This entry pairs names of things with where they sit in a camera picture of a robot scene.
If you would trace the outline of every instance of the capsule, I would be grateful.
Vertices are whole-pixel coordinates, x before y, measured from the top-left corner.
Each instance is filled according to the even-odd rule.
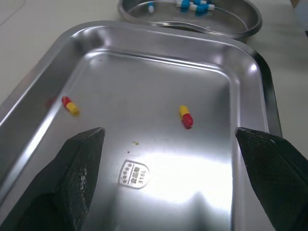
[[[193,3],[195,5],[202,5],[202,4],[206,4],[206,1],[204,1],[204,0],[193,0]]]
[[[174,3],[177,7],[181,8],[189,8],[189,6],[192,4],[189,0],[175,0]]]
[[[148,12],[149,12],[149,13],[154,13],[154,4],[153,4],[153,2],[150,2],[150,3],[149,3]]]
[[[71,101],[70,98],[68,98],[67,96],[64,96],[62,98],[62,103],[64,105],[64,107],[70,112],[72,113],[74,116],[77,116],[79,114],[79,109],[78,107]]]
[[[215,6],[212,4],[202,4],[202,5],[191,4],[189,9],[196,12],[205,12],[207,10],[213,11],[215,9]]]
[[[184,105],[180,106],[180,115],[184,127],[186,129],[190,129],[193,126],[193,118],[186,106]]]

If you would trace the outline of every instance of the metal tray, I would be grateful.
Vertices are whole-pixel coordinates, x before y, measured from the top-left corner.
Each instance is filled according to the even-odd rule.
[[[79,116],[64,109],[64,95]],[[182,104],[194,118],[190,130],[180,121]],[[104,127],[84,230],[272,229],[234,132],[281,130],[269,67],[241,42],[126,23],[82,24],[58,38],[0,107],[0,118],[0,223],[65,140]]]
[[[262,27],[261,13],[247,0],[209,0],[214,11],[199,14],[181,10],[172,0],[120,0],[118,10],[131,23],[184,29],[241,41]],[[148,13],[149,2],[154,13]]]

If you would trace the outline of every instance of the metal bowl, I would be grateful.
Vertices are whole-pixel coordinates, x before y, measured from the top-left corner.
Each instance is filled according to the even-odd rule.
[[[154,12],[148,12],[149,2]],[[259,10],[247,0],[212,0],[214,11],[196,13],[176,7],[171,0],[120,0],[121,16],[137,24],[163,26],[243,40],[262,27]]]

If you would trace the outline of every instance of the tray rim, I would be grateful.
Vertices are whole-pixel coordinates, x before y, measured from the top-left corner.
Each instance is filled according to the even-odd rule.
[[[119,4],[118,4],[118,11],[119,11],[121,17],[123,19],[127,20],[128,22],[135,23],[135,24],[150,25],[150,26],[165,26],[165,27],[167,27],[167,26],[184,26],[184,27],[187,27],[187,28],[191,28],[191,29],[195,29],[197,31],[200,31],[201,33],[210,34],[210,35],[217,35],[217,36],[224,36],[224,37],[231,38],[231,39],[232,38],[233,39],[244,39],[244,38],[250,37],[250,36],[256,34],[262,27],[262,15],[261,15],[259,9],[249,0],[242,0],[242,1],[248,3],[255,10],[255,12],[258,16],[258,23],[254,27],[252,27],[251,29],[248,29],[248,30],[240,32],[240,33],[234,33],[234,34],[207,30],[204,27],[196,26],[194,24],[186,23],[186,22],[170,22],[170,21],[167,21],[167,22],[151,22],[151,21],[146,21],[146,20],[142,20],[142,19],[139,19],[139,18],[135,18],[124,10],[123,1],[124,0],[120,0]]]
[[[144,26],[144,25],[136,25],[131,23],[113,22],[113,21],[94,21],[94,22],[79,24],[61,34],[60,37],[52,44],[52,46],[49,48],[46,54],[43,55],[40,61],[35,65],[35,67],[21,80],[21,82],[11,92],[11,94],[2,103],[2,105],[0,105],[0,127],[2,126],[3,123],[5,123],[6,119],[10,116],[12,111],[18,106],[18,104],[24,98],[24,96],[30,91],[31,87],[40,78],[40,75],[46,70],[46,68],[57,56],[57,54],[66,44],[66,42],[75,33],[93,27],[129,28],[133,30],[149,31],[149,32],[167,34],[172,36],[180,36],[192,39],[197,38],[201,40],[219,42],[229,46],[233,46],[249,54],[255,60],[257,65],[259,67],[262,67],[260,69],[265,70],[264,72],[261,72],[261,76],[262,76],[262,86],[265,99],[265,109],[267,113],[269,132],[273,135],[282,137],[282,130],[279,120],[279,114],[276,104],[276,97],[275,97],[270,68],[259,53],[257,53],[247,45],[243,44],[242,42],[230,38],[201,34],[196,32],[181,31],[171,28]],[[13,183],[16,181],[19,174],[27,164],[28,159],[29,156],[27,158],[24,158],[21,155],[19,159],[16,160],[15,164],[13,164],[13,167],[6,173],[3,184],[0,185],[0,206],[2,205],[6,195],[10,191]]]

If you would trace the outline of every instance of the red and yellow capsule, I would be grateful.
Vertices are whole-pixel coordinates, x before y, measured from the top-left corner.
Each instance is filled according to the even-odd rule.
[[[180,106],[180,115],[184,127],[186,129],[190,129],[193,126],[193,118],[186,106],[184,105]]]
[[[62,103],[64,105],[64,107],[73,115],[77,116],[79,114],[79,109],[78,107],[71,101],[70,98],[68,98],[67,96],[64,96],[62,98]]]

